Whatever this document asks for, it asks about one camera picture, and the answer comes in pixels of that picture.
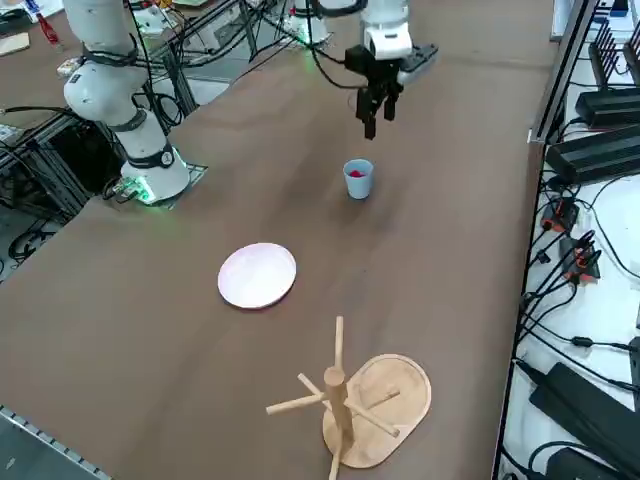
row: wooden peg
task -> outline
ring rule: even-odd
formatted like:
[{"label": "wooden peg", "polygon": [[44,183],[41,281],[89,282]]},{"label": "wooden peg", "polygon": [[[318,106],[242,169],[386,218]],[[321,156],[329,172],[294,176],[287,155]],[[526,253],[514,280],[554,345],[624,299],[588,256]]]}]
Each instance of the wooden peg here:
[{"label": "wooden peg", "polygon": [[353,402],[350,402],[348,399],[345,400],[344,404],[345,404],[345,406],[347,408],[353,410],[355,413],[360,415],[362,418],[367,420],[372,425],[375,425],[379,429],[387,432],[393,438],[397,438],[398,435],[400,435],[400,430],[398,430],[393,425],[388,424],[387,422],[385,422],[381,418],[376,417],[373,413],[369,412],[368,410],[365,410],[360,405],[358,405],[356,403],[353,403]]},{"label": "wooden peg", "polygon": [[324,393],[310,395],[308,397],[296,398],[295,400],[289,400],[288,402],[278,403],[267,407],[267,415],[273,415],[275,413],[288,412],[296,408],[307,407],[316,403],[320,403],[326,400],[327,396]]},{"label": "wooden peg", "polygon": [[342,456],[342,445],[344,436],[340,435],[338,438],[338,448],[336,449],[336,453],[333,454],[333,459],[331,460],[331,471],[329,472],[329,480],[337,480],[338,478],[338,469],[340,468],[340,457]]},{"label": "wooden peg", "polygon": [[347,399],[346,376],[341,369],[329,367],[324,372],[324,384],[336,425],[342,431],[343,447],[350,447],[354,436],[351,412],[344,404]]},{"label": "wooden peg", "polygon": [[[302,384],[307,387],[307,390],[309,390],[311,393],[313,393],[314,395],[319,395],[322,393],[322,390],[320,390],[318,387],[316,387],[314,385],[314,383],[309,380],[309,377],[307,377],[304,373],[300,373],[298,374],[298,380],[300,380],[302,382]],[[324,402],[322,402],[322,404],[325,406],[325,408],[327,410],[329,410],[330,412],[331,410],[331,403],[329,403],[328,400],[325,400]]]},{"label": "wooden peg", "polygon": [[[314,385],[314,383],[309,380],[309,378],[304,374],[304,373],[300,373],[298,375],[298,380],[300,380],[300,382],[302,382],[302,384],[307,387],[307,390],[309,390],[311,393],[313,393],[314,395],[317,395],[319,393],[322,393],[322,391],[316,387]],[[397,397],[398,395],[400,395],[400,389],[397,387],[391,387],[389,389],[389,391],[385,394],[384,397],[379,398],[378,400],[375,400],[373,402],[371,402],[369,405],[364,406],[363,408],[365,408],[366,410],[371,410],[372,408],[377,407],[378,405],[382,405],[384,402],[391,400],[392,398]],[[331,410],[331,404],[328,401],[324,401],[322,402],[325,406],[325,408],[327,410],[329,410],[330,412]],[[353,414],[353,416],[357,416],[359,415],[358,413],[352,411],[351,412]]]},{"label": "wooden peg", "polygon": [[344,370],[342,366],[342,345],[344,338],[344,318],[336,317],[336,361],[335,367]]}]

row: brown table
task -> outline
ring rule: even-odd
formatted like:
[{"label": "brown table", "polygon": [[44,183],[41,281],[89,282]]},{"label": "brown table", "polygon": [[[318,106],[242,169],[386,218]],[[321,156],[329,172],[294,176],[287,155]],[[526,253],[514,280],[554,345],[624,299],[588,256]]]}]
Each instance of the brown table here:
[{"label": "brown table", "polygon": [[[374,142],[304,52],[243,78],[172,134],[210,167],[174,211],[91,201],[2,286],[0,402],[121,480],[325,479],[321,409],[264,407],[305,394],[301,370],[320,382],[343,314],[348,372],[405,354],[434,398],[388,461],[341,478],[489,478],[551,14],[551,0],[415,2],[416,39],[443,55]],[[376,163],[364,203],[343,185],[355,156]],[[257,241],[287,246],[299,276],[243,313],[216,277]]]},{"label": "brown table", "polygon": [[[39,24],[32,24],[26,29],[29,32],[30,47],[0,58],[0,108],[23,105],[66,106],[62,90],[66,79],[58,76],[57,68],[65,60],[78,56],[82,48],[71,33],[64,12],[48,17],[47,21],[60,37],[64,50],[58,52],[49,45]],[[47,111],[11,113],[0,117],[0,123],[33,128],[52,115],[52,112]]]}]

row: table surface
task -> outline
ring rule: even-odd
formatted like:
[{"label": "table surface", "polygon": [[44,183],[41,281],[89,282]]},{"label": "table surface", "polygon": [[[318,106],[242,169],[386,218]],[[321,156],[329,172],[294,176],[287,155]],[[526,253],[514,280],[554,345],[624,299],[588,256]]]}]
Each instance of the table surface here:
[{"label": "table surface", "polygon": [[[241,79],[172,133],[210,167],[175,210],[91,201],[3,284],[0,401],[122,480],[323,479],[321,410],[264,407],[304,395],[301,371],[319,383],[342,314],[349,373],[398,353],[433,387],[425,421],[367,477],[488,478],[551,14],[551,0],[416,3],[415,40],[439,43],[442,58],[373,142],[350,92],[305,52]],[[332,23],[337,45],[355,43],[356,23]],[[343,184],[343,163],[360,156],[376,165],[366,202]],[[289,248],[299,274],[283,302],[244,313],[216,278],[258,241]]]},{"label": "table surface", "polygon": [[[595,37],[596,31],[597,27],[592,26],[588,40]],[[629,29],[619,29],[614,32],[618,48],[622,47],[631,33],[632,30]],[[588,58],[587,49],[588,46],[585,44],[580,58]],[[625,68],[626,62],[620,54],[618,69],[624,71]],[[571,80],[585,85],[595,85],[591,63],[579,60],[572,72]],[[633,85],[633,80],[629,73],[620,75],[614,72],[610,83]],[[595,90],[597,90],[596,87],[569,85],[565,122],[578,117],[575,104],[580,93]],[[584,124],[569,126],[567,140],[596,134],[586,131],[586,128]],[[552,176],[551,173],[544,175],[547,179]],[[578,198],[591,203],[605,183],[607,182],[582,187]],[[548,198],[541,194],[538,205],[542,206],[547,202]],[[636,245],[640,241],[640,225],[635,218],[639,205],[640,178],[637,176],[622,179],[607,187],[604,193],[598,197],[595,205],[602,227],[616,248],[616,252],[625,265],[635,272],[640,271],[640,258],[635,251]],[[579,208],[580,214],[572,236],[578,238],[591,229],[596,232],[596,249],[603,250],[603,255],[598,261],[602,278],[595,285],[580,287],[576,298],[569,305],[549,314],[541,323],[564,337],[580,335],[591,337],[594,341],[599,342],[628,344],[631,339],[640,334],[636,329],[640,305],[639,285],[637,281],[624,273],[613,259],[610,250],[604,243],[602,231],[598,228],[593,213],[588,212],[583,205],[579,205]],[[536,218],[533,238],[536,238],[541,232],[539,226],[541,215],[542,213]],[[533,249],[532,255],[535,255],[540,248],[544,248],[556,235],[556,233],[546,234]],[[527,291],[535,291],[553,265],[560,259],[557,247],[552,247],[547,253],[551,258],[551,263],[547,265],[536,264],[530,269],[526,282]],[[536,311],[538,313],[544,312],[547,308],[566,300],[570,294],[568,288],[554,292],[543,300]],[[537,329],[536,333],[566,355],[597,372],[615,380],[631,382],[630,359],[627,353],[602,347],[593,347],[589,351],[585,351],[558,340],[542,329]],[[543,372],[547,372],[556,362],[561,361],[631,410],[635,408],[631,393],[595,379],[584,370],[562,359],[531,335],[522,342],[517,354]],[[529,402],[533,388],[528,377],[516,368],[509,395],[504,444],[509,453],[524,465],[527,464],[529,456],[539,445],[556,440],[575,441],[575,438]],[[557,450],[557,448],[551,448],[541,453],[534,468],[539,472],[544,472],[549,457]],[[514,471],[513,466],[506,461],[504,467],[506,471]]]}]

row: red object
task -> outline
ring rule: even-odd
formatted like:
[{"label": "red object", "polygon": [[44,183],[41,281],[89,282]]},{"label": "red object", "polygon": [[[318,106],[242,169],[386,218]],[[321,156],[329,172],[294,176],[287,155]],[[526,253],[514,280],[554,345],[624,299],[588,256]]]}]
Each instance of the red object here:
[{"label": "red object", "polygon": [[53,27],[47,22],[47,20],[42,16],[41,13],[36,14],[36,18],[38,19],[38,23],[40,23],[40,28],[42,28],[42,32],[44,36],[47,37],[49,43],[53,46],[60,45],[60,38],[58,34],[53,29]]}]

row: metal frame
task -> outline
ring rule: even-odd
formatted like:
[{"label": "metal frame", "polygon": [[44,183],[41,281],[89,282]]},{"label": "metal frame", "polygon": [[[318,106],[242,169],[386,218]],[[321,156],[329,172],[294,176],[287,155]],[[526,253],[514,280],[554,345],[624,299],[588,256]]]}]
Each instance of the metal frame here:
[{"label": "metal frame", "polygon": [[576,0],[573,4],[565,34],[531,128],[529,141],[532,143],[545,144],[552,131],[597,6],[598,0]]}]

